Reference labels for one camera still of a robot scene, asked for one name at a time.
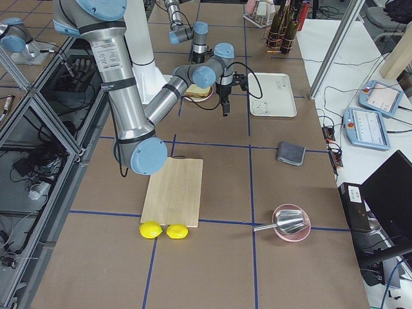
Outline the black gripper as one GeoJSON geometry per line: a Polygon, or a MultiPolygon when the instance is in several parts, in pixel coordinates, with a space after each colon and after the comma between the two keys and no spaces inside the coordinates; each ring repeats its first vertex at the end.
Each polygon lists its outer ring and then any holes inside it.
{"type": "Polygon", "coordinates": [[[224,117],[230,113],[229,95],[234,86],[240,86],[243,91],[248,91],[247,77],[244,74],[234,72],[230,75],[220,77],[216,83],[216,93],[219,95],[219,102],[221,103],[224,117]]]}
{"type": "Polygon", "coordinates": [[[206,52],[203,53],[197,53],[195,51],[193,51],[191,53],[191,63],[192,64],[200,64],[205,62],[206,57],[210,57],[212,55],[212,51],[211,50],[207,50],[206,52]]]}

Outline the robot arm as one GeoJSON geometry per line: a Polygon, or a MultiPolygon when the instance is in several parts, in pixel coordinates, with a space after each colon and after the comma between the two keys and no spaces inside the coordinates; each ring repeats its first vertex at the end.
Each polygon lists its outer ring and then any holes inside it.
{"type": "Polygon", "coordinates": [[[142,1],[54,1],[55,29],[89,42],[109,97],[115,127],[114,155],[121,167],[151,175],[167,159],[167,147],[156,125],[184,97],[187,89],[214,86],[223,114],[230,111],[233,86],[247,90],[244,75],[234,72],[234,48],[221,42],[204,57],[206,23],[182,23],[178,1],[165,2],[173,44],[191,41],[193,60],[165,80],[155,65],[147,16],[142,1]]]}
{"type": "Polygon", "coordinates": [[[164,1],[165,10],[169,17],[170,32],[169,40],[173,45],[191,41],[191,62],[193,64],[203,63],[211,50],[207,45],[207,34],[209,25],[202,21],[190,24],[186,15],[180,10],[180,4],[185,1],[164,1]]]}

